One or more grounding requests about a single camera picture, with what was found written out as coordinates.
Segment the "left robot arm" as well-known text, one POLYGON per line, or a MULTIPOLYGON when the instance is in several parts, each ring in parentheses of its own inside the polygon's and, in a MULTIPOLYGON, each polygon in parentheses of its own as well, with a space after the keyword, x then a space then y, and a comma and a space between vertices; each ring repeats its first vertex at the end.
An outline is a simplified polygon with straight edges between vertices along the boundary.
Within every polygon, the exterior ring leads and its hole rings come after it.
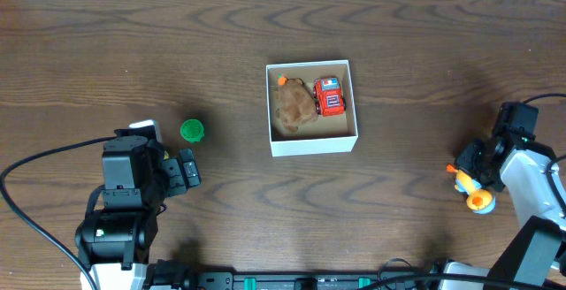
POLYGON ((195 289, 198 275, 189 265, 149 260, 165 199, 201 183, 193 150, 167 156, 155 123, 115 134, 103 145, 104 183, 91 193, 75 234, 82 287, 195 289))

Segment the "brown plush toy with orange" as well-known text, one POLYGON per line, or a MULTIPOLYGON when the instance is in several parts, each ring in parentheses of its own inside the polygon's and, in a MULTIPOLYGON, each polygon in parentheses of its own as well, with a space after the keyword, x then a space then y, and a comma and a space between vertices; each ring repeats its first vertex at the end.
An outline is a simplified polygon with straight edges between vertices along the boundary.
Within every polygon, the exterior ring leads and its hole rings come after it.
POLYGON ((296 133, 300 126, 317 121, 315 100, 301 79, 280 75, 274 95, 279 105, 276 118, 288 132, 296 133))

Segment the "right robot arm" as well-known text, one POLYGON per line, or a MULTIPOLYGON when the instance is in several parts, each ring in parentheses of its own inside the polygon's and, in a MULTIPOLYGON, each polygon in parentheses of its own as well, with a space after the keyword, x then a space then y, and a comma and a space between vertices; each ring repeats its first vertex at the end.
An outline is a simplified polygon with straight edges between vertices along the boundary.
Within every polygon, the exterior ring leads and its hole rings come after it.
POLYGON ((521 229, 491 268, 450 262, 443 273, 498 279, 499 287, 508 289, 513 282, 544 286, 550 270, 565 271, 561 159, 536 142, 538 115, 538 109, 527 103, 503 103, 491 137, 473 140, 447 166, 455 176, 455 189, 476 214, 493 211, 496 193, 507 191, 521 229))

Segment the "orange blue toy duck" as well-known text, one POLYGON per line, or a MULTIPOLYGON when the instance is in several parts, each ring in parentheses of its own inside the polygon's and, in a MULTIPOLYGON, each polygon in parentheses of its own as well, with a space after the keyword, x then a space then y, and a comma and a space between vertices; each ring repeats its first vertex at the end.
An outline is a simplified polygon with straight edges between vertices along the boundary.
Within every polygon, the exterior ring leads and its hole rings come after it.
POLYGON ((482 188, 479 182, 452 164, 446 166, 446 171, 455 175, 454 188, 459 193, 466 195, 466 205, 473 213, 485 215, 494 210, 495 197, 482 188))

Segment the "red toy fire truck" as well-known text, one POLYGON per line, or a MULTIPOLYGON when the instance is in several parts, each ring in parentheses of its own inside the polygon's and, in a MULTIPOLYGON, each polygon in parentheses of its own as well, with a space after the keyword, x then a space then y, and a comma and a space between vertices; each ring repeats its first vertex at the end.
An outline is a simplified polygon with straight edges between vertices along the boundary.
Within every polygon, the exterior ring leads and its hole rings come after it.
POLYGON ((337 77, 316 79, 313 97, 318 115, 331 117, 341 115, 346 111, 346 103, 337 77))

